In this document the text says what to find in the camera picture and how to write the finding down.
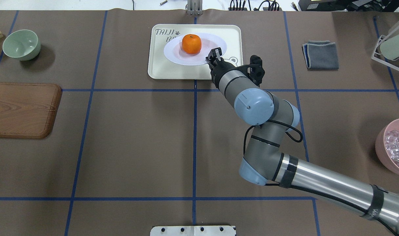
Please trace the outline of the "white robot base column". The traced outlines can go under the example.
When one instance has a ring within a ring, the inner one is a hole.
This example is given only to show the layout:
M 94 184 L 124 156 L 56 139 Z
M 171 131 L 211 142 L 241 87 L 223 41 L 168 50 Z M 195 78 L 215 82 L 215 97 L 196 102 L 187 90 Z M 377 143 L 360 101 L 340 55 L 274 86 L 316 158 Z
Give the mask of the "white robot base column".
M 237 229 L 230 225 L 155 226 L 150 236 L 237 236 Z

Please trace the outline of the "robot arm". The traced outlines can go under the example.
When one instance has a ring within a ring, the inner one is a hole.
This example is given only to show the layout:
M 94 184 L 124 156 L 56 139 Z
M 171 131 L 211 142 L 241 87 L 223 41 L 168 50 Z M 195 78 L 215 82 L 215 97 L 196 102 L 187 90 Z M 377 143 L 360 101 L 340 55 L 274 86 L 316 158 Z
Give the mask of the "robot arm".
M 264 76 L 260 57 L 252 55 L 250 64 L 236 67 L 223 59 L 221 48 L 215 48 L 206 62 L 213 84 L 249 124 L 239 169 L 243 179 L 304 191 L 378 222 L 399 236 L 399 194 L 300 159 L 280 147 L 285 136 L 303 142 L 303 130 L 296 128 L 300 112 L 289 101 L 260 88 Z

